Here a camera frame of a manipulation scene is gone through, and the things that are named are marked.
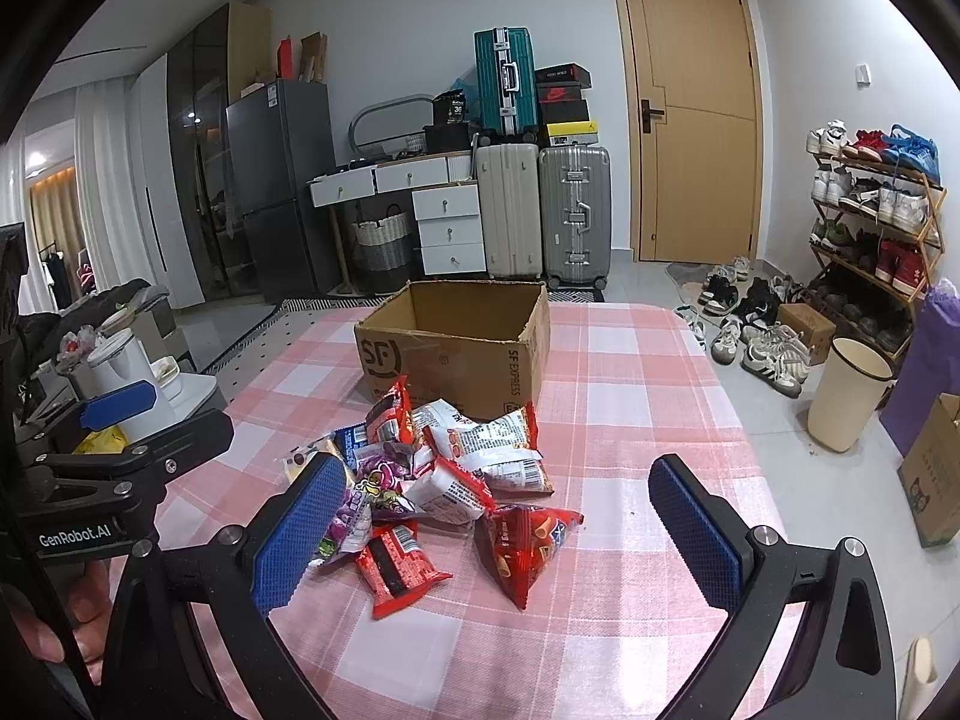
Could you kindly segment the red black snack packet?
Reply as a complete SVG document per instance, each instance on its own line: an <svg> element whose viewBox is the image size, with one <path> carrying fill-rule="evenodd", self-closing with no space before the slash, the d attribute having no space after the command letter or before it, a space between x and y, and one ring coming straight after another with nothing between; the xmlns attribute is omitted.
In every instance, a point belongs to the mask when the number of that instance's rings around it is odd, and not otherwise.
<svg viewBox="0 0 960 720"><path fill-rule="evenodd" d="M373 594L371 614L376 621L405 610L452 578L436 569L421 548L415 520L374 528L356 558L356 567Z"/></svg>

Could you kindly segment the purple candy bag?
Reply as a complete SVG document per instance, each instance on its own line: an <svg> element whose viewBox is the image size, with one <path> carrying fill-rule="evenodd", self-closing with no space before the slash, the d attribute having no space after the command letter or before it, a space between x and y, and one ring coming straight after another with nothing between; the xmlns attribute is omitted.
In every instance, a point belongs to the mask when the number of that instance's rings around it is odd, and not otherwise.
<svg viewBox="0 0 960 720"><path fill-rule="evenodd" d="M309 567L332 566L363 550L376 525L412 518L418 509L407 496L413 484L409 468L398 461L366 465L343 496L331 525L314 551Z"/></svg>

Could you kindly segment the blue cookie packet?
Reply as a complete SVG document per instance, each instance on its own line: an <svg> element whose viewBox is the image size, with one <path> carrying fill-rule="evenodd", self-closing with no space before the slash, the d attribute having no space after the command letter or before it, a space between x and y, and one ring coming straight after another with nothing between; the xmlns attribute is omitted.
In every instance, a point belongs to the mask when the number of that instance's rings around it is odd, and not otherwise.
<svg viewBox="0 0 960 720"><path fill-rule="evenodd" d="M359 422L353 426L339 427L331 432L331 441L337 447L338 453L345 461L345 465L356 472L359 466L359 450L368 445L366 424Z"/></svg>

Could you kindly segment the red snack bag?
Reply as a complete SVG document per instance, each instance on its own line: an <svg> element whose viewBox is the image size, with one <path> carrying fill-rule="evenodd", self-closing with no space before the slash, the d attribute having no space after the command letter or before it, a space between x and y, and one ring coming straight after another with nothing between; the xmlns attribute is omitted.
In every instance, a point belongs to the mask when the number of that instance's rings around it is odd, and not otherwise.
<svg viewBox="0 0 960 720"><path fill-rule="evenodd" d="M376 400L366 415L364 429L370 444L415 444L412 404L405 376L400 376Z"/></svg>

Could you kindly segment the red triangular chip bag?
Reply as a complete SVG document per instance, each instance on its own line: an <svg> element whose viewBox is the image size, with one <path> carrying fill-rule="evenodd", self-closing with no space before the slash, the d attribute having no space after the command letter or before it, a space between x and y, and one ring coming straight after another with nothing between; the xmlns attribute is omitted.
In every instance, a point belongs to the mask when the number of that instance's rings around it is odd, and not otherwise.
<svg viewBox="0 0 960 720"><path fill-rule="evenodd" d="M518 610L527 608L530 589L583 523L581 512L527 504L496 507L482 518L494 575Z"/></svg>

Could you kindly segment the white red noodle bag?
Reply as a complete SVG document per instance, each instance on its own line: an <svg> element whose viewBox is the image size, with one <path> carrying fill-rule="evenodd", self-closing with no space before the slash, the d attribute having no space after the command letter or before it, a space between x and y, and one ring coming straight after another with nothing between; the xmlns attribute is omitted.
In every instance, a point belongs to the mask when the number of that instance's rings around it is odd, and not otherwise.
<svg viewBox="0 0 960 720"><path fill-rule="evenodd" d="M483 479L492 493L550 496L555 488L539 449L534 403L487 422L473 421L446 400L412 413L418 437L437 457Z"/></svg>

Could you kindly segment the white red snack packet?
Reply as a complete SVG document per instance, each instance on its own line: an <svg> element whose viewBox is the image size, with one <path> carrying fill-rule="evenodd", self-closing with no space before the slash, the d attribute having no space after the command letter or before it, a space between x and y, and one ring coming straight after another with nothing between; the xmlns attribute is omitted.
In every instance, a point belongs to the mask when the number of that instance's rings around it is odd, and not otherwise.
<svg viewBox="0 0 960 720"><path fill-rule="evenodd" d="M444 457L436 457L431 468L405 488L405 497L423 517L453 527L477 522L496 507L482 478Z"/></svg>

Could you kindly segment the white curtain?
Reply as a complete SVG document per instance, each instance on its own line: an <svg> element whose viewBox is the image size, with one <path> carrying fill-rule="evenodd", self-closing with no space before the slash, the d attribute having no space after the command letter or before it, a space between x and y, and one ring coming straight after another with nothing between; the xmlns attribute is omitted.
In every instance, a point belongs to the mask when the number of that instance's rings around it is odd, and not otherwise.
<svg viewBox="0 0 960 720"><path fill-rule="evenodd" d="M128 78L88 83L75 96L75 167L80 220L101 291L135 278L167 284L148 239L145 194L137 190Z"/></svg>

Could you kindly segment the cream trash bin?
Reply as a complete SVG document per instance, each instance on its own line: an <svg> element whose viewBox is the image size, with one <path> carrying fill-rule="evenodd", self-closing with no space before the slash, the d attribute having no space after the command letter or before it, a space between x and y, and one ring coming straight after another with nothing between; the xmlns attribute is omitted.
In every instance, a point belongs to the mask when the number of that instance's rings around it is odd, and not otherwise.
<svg viewBox="0 0 960 720"><path fill-rule="evenodd" d="M807 433L833 452L848 452L894 382L892 366L874 348L833 338L807 413Z"/></svg>

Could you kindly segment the dark grey refrigerator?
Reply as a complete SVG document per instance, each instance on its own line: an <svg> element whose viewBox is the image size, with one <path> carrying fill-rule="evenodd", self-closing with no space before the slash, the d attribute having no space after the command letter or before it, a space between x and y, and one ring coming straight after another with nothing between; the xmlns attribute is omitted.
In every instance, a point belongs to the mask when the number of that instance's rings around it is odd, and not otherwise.
<svg viewBox="0 0 960 720"><path fill-rule="evenodd" d="M340 283L334 227L309 188L337 169L327 86L268 83L228 106L226 130L263 299L322 298Z"/></svg>

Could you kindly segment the SF cardboard box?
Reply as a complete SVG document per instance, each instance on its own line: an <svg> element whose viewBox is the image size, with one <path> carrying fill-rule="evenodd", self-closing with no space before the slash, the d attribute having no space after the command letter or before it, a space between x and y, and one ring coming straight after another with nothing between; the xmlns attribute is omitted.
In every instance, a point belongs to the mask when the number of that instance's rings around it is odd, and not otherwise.
<svg viewBox="0 0 960 720"><path fill-rule="evenodd" d="M403 377L413 405L442 398L488 421L539 399L550 353L540 281L412 281L355 325L375 397Z"/></svg>

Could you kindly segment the bamboo shoe rack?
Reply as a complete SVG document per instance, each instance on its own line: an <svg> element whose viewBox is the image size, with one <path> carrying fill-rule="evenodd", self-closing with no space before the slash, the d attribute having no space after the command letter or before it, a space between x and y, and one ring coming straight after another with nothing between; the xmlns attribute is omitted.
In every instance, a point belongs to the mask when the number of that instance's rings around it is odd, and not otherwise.
<svg viewBox="0 0 960 720"><path fill-rule="evenodd" d="M846 153L816 154L814 164L809 249L818 273L804 299L840 337L898 369L946 253L947 190L924 172Z"/></svg>

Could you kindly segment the beige suitcase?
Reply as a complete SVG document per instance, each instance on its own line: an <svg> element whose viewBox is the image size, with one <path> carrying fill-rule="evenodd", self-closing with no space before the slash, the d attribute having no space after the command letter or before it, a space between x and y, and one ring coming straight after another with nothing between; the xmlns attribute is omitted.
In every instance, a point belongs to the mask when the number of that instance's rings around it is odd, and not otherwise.
<svg viewBox="0 0 960 720"><path fill-rule="evenodd" d="M540 278L539 148L532 143L480 146L475 153L483 247L493 278Z"/></svg>

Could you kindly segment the silver suitcase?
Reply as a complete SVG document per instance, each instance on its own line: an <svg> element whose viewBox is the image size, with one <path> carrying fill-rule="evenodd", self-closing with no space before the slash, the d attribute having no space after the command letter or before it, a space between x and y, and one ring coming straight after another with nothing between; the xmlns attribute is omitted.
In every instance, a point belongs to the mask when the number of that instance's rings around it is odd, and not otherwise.
<svg viewBox="0 0 960 720"><path fill-rule="evenodd" d="M568 145L539 154L545 278L555 286L605 288L612 255L610 156Z"/></svg>

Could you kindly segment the teal suitcase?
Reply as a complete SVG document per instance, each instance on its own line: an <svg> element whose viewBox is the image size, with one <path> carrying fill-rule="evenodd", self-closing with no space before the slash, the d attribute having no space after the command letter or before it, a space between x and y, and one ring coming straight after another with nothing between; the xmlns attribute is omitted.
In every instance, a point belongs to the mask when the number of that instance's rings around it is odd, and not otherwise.
<svg viewBox="0 0 960 720"><path fill-rule="evenodd" d="M483 135L535 142L539 103L534 46L526 28L483 29L473 35Z"/></svg>

